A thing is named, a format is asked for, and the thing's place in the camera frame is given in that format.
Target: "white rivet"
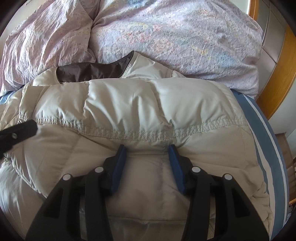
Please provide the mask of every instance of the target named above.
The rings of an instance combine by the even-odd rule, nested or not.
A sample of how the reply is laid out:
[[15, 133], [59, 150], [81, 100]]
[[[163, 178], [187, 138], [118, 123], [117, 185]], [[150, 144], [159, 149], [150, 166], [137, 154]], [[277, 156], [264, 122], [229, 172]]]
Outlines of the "white rivet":
[[104, 171], [104, 168], [103, 167], [97, 167], [94, 171], [96, 173], [101, 173], [102, 171]]
[[232, 179], [232, 176], [230, 174], [225, 174], [224, 178], [226, 180], [231, 180]]
[[200, 168], [199, 167], [192, 167], [191, 170], [193, 172], [196, 172], [196, 173], [200, 172]]
[[11, 134], [11, 137], [12, 137], [13, 139], [17, 139], [17, 134], [12, 133], [12, 134]]
[[63, 179], [64, 179], [65, 181], [68, 181], [70, 178], [71, 178], [71, 175], [70, 175], [70, 174], [65, 174], [65, 175], [63, 176]]

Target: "white puffer jacket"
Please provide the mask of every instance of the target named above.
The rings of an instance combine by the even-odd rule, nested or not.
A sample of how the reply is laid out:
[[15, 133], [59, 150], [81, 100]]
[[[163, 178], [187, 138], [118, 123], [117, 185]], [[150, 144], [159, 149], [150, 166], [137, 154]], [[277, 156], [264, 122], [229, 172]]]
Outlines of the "white puffer jacket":
[[[185, 78], [136, 52], [116, 79], [61, 84], [55, 72], [16, 92], [0, 122], [0, 129], [38, 124], [36, 136], [7, 152], [0, 168], [0, 206], [23, 237], [64, 174], [85, 175], [120, 144], [127, 162], [118, 192], [106, 201], [115, 241], [181, 240], [189, 200], [176, 188], [170, 144], [209, 174], [232, 174], [271, 231], [254, 139], [227, 87]], [[212, 207], [209, 237], [214, 220]]]

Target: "pink floral bedding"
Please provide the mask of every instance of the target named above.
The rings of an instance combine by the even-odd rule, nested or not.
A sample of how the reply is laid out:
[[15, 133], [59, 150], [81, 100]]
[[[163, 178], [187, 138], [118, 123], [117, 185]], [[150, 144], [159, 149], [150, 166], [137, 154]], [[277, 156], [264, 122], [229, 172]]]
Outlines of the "pink floral bedding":
[[48, 0], [8, 37], [0, 96], [44, 70], [135, 50], [254, 97], [262, 30], [228, 0]]

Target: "mattress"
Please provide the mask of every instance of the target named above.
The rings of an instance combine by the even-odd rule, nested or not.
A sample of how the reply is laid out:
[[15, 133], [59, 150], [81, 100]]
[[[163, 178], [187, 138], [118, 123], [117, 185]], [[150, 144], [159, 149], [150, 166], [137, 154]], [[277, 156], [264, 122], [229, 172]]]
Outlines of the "mattress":
[[256, 102], [239, 92], [233, 91], [233, 94], [254, 136], [258, 163], [263, 172], [266, 191], [270, 197], [270, 207], [274, 213], [272, 239], [285, 225], [287, 218], [289, 184], [284, 157], [268, 120]]

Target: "brown jacket lining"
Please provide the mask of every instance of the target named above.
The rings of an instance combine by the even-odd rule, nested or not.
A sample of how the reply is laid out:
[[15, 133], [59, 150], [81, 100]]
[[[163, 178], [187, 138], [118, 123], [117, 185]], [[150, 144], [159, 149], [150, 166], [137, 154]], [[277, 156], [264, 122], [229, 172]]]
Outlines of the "brown jacket lining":
[[75, 63], [58, 67], [57, 79], [62, 82], [82, 82], [95, 79], [120, 78], [133, 57], [134, 51], [110, 64]]

